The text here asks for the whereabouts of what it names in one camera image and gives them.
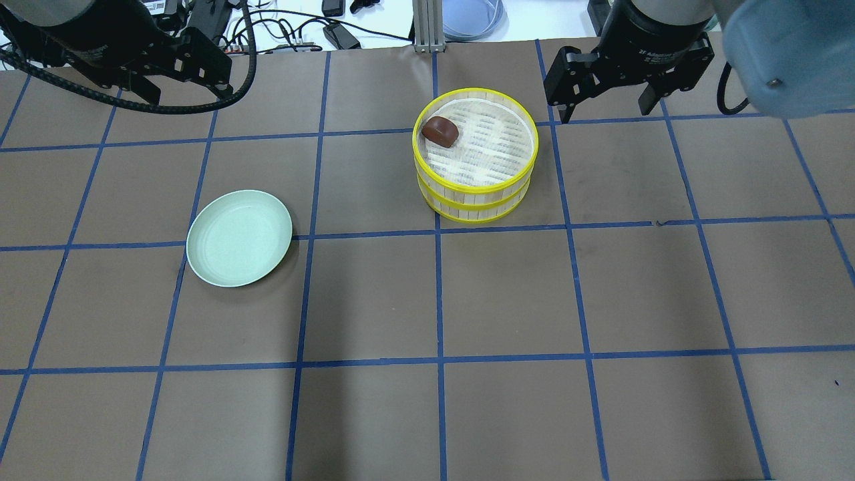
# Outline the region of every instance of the brown food item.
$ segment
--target brown food item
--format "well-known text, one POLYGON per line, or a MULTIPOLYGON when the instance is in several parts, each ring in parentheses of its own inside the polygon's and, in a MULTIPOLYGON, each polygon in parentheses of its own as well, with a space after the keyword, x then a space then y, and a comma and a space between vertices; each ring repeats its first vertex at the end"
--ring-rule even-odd
POLYGON ((427 119, 422 127, 422 135, 434 144, 442 145, 446 149, 454 145, 454 141, 460 135, 454 122, 445 117, 433 116, 427 119))

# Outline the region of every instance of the metal frame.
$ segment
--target metal frame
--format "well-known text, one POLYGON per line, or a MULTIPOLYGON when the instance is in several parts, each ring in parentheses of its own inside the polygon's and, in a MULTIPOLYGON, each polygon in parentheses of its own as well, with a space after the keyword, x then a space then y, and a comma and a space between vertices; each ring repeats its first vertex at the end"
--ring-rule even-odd
POLYGON ((442 0, 413 0, 413 29, 416 53, 445 51, 442 0))

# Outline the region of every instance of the label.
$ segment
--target label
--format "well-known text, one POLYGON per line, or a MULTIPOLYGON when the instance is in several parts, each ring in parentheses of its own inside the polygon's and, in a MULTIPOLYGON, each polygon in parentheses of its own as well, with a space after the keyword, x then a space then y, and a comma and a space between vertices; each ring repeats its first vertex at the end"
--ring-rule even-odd
POLYGON ((152 15, 160 15, 166 11, 166 0, 157 0, 156 2, 146 2, 145 7, 152 15))
POLYGON ((683 54, 686 53, 688 49, 681 50, 678 52, 670 52, 670 53, 657 53, 645 49, 639 49, 639 55, 642 56, 644 62, 650 63, 651 65, 662 65, 665 63, 672 63, 679 59, 683 54))

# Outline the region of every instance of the yellow rim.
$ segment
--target yellow rim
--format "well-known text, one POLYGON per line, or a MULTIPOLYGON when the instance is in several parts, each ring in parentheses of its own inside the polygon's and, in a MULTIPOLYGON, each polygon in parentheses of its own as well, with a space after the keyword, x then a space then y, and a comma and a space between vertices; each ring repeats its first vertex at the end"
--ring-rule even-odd
POLYGON ((426 195, 425 195, 425 193, 424 193, 421 189, 419 190, 419 192, 421 192, 421 193, 422 193, 422 197, 425 199, 425 202, 427 202, 427 205, 428 205, 428 206, 429 206, 429 207, 430 207, 434 212, 436 212, 437 214, 440 214, 442 217, 445 217, 446 219, 451 220, 451 221, 454 221, 454 222, 456 222, 456 223, 491 223, 492 221, 497 221, 497 220, 499 220, 500 218, 505 217, 505 216, 507 216, 508 214, 510 214, 511 212, 513 212, 513 211, 514 211, 514 209, 516 209, 516 207, 520 204, 520 202, 522 202, 522 200, 523 200, 523 199, 525 199, 525 196, 520 197, 520 199, 519 199, 519 200, 517 200, 517 201, 516 201, 516 202, 515 202, 515 203, 514 203, 514 204, 513 204, 513 205, 512 205, 512 206, 511 206, 507 211, 502 212, 501 214, 497 215, 496 217, 490 217, 490 218, 488 218, 488 219, 478 219, 478 220, 476 220, 476 221, 473 221, 473 220, 470 220, 470 219, 462 219, 462 218, 460 218, 460 217, 454 217, 454 216, 453 216, 453 215, 451 215, 451 214, 445 213, 445 212, 443 212, 443 211, 441 211, 441 210, 437 209, 436 207, 434 207, 434 206, 433 206, 433 204, 431 203, 431 201, 428 199, 428 196, 426 196, 426 195))
POLYGON ((508 200, 513 199, 513 197, 520 193, 520 191, 531 183, 531 177, 526 179, 525 182, 522 183, 522 186, 515 190, 511 195, 505 197, 504 199, 499 199, 488 204, 461 204, 454 200, 448 199, 446 196, 441 193, 433 190, 425 181, 422 179, 422 176, 416 172, 416 179, 418 179, 419 184, 427 190, 427 193, 430 194, 431 197, 437 199, 441 204, 448 205, 450 207, 454 207, 455 209, 463 209, 465 211, 486 211, 488 209, 492 209, 493 207, 499 207, 502 204, 507 204, 508 200))
POLYGON ((538 152, 539 146, 540 146, 540 139, 539 139, 538 134, 537 134, 537 126, 534 124, 534 119, 532 119, 532 117, 528 114, 528 111, 525 110, 525 108, 522 107, 522 105, 519 102, 517 102, 516 100, 514 100, 513 98, 508 97, 507 95, 503 94, 502 92, 496 92, 495 90, 490 90, 488 88, 480 88, 480 87, 461 88, 461 89, 452 90, 451 92, 444 93, 444 94, 440 95, 439 97, 435 98, 430 104, 428 104, 427 107, 424 108, 424 110, 422 110, 422 113, 419 114, 419 118, 416 119, 416 125, 413 127, 413 154, 416 156, 416 162, 419 163, 419 166, 422 167, 422 169, 427 173, 427 175, 431 179, 437 181, 441 186, 447 187, 447 188, 450 188, 452 190, 456 190, 456 191, 462 192, 462 193, 495 193, 495 192, 500 191, 500 190, 502 190, 508 186, 513 185, 515 182, 519 181, 526 174, 526 172, 528 172, 529 170, 532 169, 532 167, 534 166, 534 159, 537 158, 537 152, 538 152), (507 181, 504 181, 504 182, 499 183, 499 184, 493 184, 491 186, 483 186, 483 187, 464 186, 463 184, 458 184, 456 182, 448 181, 448 180, 442 178, 441 176, 439 176, 439 174, 437 174, 436 172, 434 172, 430 168, 428 163, 425 162, 424 157, 422 157, 422 153, 419 152, 419 143, 418 143, 419 126, 421 126, 422 119, 424 118, 425 114, 427 114, 427 112, 429 110, 431 110, 431 108, 434 107, 436 104, 438 104, 439 102, 451 97, 452 95, 456 95, 458 93, 466 93, 466 92, 488 92, 488 93, 491 93, 494 95, 498 95, 501 98, 506 98, 506 99, 510 100, 511 103, 513 103, 514 105, 519 107, 520 110, 522 111, 522 113, 525 114, 524 120, 528 122, 528 126, 531 128, 532 140, 534 141, 534 150, 532 151, 532 157, 531 157, 531 159, 528 160, 526 167, 524 169, 520 170, 520 172, 518 174, 514 175, 513 177, 511 177, 507 181))

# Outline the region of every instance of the steamer basket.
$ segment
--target steamer basket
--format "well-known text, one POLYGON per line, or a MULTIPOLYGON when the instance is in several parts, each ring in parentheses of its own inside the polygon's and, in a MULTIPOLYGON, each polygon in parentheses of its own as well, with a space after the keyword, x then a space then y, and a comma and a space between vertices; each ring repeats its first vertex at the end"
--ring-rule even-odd
POLYGON ((534 121, 513 98, 484 88, 448 92, 425 107, 413 129, 419 188, 427 204, 451 220, 496 220, 522 202, 538 144, 534 121), (421 134, 435 115, 460 130, 449 149, 421 134))

